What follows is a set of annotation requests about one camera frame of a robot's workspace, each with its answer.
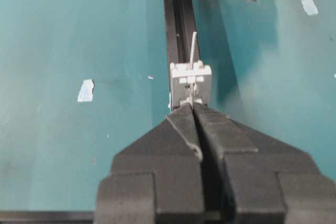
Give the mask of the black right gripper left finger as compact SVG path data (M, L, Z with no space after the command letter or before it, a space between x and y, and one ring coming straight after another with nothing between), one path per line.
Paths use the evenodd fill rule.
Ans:
M203 223L202 152L189 104L113 158L96 223Z

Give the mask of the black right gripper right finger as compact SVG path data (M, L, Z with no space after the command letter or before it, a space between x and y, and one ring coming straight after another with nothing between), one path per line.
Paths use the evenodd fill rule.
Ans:
M205 105L194 116L232 223L335 223L335 182L305 151Z

